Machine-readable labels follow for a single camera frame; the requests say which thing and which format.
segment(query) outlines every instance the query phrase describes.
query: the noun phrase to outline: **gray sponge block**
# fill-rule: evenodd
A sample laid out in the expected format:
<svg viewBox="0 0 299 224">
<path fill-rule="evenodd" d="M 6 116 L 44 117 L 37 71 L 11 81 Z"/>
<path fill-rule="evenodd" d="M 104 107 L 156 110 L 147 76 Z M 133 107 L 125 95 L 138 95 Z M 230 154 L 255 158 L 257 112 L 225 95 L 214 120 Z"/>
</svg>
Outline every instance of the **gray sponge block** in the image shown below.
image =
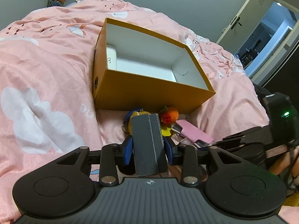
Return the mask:
<svg viewBox="0 0 299 224">
<path fill-rule="evenodd" d="M 168 171 L 158 114 L 131 118 L 134 160 L 137 176 Z"/>
</svg>

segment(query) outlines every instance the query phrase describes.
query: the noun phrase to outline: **doorway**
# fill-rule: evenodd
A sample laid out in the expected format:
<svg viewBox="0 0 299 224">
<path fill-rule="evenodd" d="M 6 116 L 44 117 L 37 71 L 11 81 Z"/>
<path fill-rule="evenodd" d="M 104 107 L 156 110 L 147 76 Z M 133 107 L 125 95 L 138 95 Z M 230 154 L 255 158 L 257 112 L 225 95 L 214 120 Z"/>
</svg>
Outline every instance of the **doorway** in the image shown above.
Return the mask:
<svg viewBox="0 0 299 224">
<path fill-rule="evenodd" d="M 267 13 L 236 53 L 251 77 L 273 54 L 297 22 L 298 14 L 273 2 Z"/>
</svg>

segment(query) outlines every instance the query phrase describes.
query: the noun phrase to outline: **metal screw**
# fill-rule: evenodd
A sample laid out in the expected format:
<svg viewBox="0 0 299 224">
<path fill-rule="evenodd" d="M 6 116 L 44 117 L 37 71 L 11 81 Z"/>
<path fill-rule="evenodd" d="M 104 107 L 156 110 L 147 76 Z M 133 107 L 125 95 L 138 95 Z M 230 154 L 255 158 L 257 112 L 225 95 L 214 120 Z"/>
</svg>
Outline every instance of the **metal screw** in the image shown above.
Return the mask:
<svg viewBox="0 0 299 224">
<path fill-rule="evenodd" d="M 198 178 L 193 176 L 184 177 L 183 181 L 187 184 L 195 184 L 198 181 Z"/>
<path fill-rule="evenodd" d="M 116 181 L 116 178 L 113 176 L 105 176 L 101 179 L 101 181 L 105 184 L 113 184 Z"/>
</svg>

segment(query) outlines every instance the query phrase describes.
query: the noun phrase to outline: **pink object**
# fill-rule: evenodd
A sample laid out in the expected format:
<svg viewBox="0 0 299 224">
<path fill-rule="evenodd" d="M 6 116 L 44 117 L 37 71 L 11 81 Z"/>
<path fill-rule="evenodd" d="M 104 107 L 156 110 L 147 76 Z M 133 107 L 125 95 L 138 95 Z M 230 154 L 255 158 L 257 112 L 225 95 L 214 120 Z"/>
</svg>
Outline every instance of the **pink object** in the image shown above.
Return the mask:
<svg viewBox="0 0 299 224">
<path fill-rule="evenodd" d="M 188 121 L 214 141 L 269 123 L 240 61 L 219 45 L 162 13 L 122 0 L 77 1 L 33 11 L 0 32 L 1 224 L 20 217 L 11 194 L 20 177 L 79 146 L 97 150 L 125 139 L 126 112 L 95 111 L 91 93 L 95 44 L 106 17 L 190 47 L 216 94 Z"/>
<path fill-rule="evenodd" d="M 211 136 L 204 133 L 202 130 L 194 126 L 193 124 L 189 123 L 185 119 L 177 120 L 176 123 L 182 127 L 181 136 L 187 137 L 192 142 L 196 142 L 197 140 L 202 140 L 208 144 L 212 143 L 214 140 Z"/>
<path fill-rule="evenodd" d="M 299 224 L 299 207 L 282 206 L 279 216 L 289 224 Z"/>
</svg>

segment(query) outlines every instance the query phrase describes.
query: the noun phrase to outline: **cardboard box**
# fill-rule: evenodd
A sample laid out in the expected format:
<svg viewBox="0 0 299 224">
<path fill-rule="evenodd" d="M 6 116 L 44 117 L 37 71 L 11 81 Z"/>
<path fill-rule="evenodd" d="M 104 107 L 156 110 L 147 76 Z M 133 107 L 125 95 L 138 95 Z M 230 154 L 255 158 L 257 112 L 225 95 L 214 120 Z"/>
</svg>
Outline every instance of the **cardboard box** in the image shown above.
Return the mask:
<svg viewBox="0 0 299 224">
<path fill-rule="evenodd" d="M 214 94 L 187 45 L 106 18 L 95 50 L 96 109 L 159 112 L 168 105 L 189 114 Z"/>
</svg>

